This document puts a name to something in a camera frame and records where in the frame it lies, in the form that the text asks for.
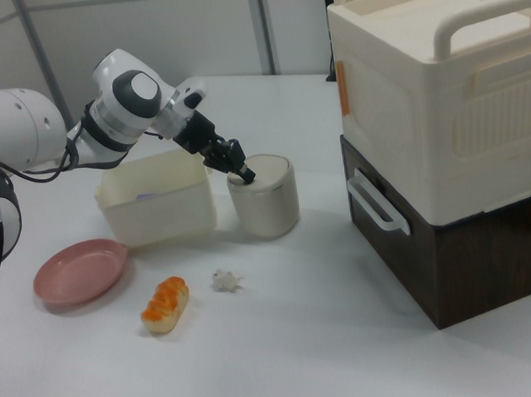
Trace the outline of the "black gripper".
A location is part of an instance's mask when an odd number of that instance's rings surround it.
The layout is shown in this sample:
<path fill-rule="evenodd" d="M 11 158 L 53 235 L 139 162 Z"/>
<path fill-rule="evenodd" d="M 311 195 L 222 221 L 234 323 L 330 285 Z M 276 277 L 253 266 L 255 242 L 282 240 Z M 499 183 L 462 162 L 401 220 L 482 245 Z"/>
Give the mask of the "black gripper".
<path fill-rule="evenodd" d="M 243 182 L 255 179 L 246 163 L 246 155 L 238 140 L 226 141 L 215 131 L 215 125 L 199 112 L 194 112 L 183 129 L 172 139 L 189 154 L 201 154 L 204 165 L 223 173 L 232 173 Z"/>

